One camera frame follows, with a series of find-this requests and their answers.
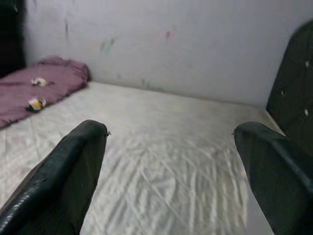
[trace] white mattress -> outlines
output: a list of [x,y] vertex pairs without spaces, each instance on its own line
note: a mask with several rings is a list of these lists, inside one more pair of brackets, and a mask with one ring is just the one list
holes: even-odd
[[82,235],[271,235],[232,131],[263,110],[90,82],[0,131],[0,207],[80,122],[112,135]]

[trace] folded blanket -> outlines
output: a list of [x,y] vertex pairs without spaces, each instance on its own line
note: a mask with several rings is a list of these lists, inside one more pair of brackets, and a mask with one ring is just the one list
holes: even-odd
[[[46,86],[33,86],[42,78]],[[89,80],[86,64],[59,57],[44,59],[34,66],[12,73],[0,80],[0,127],[32,114],[29,102],[44,100],[54,104],[65,96],[84,88]]]

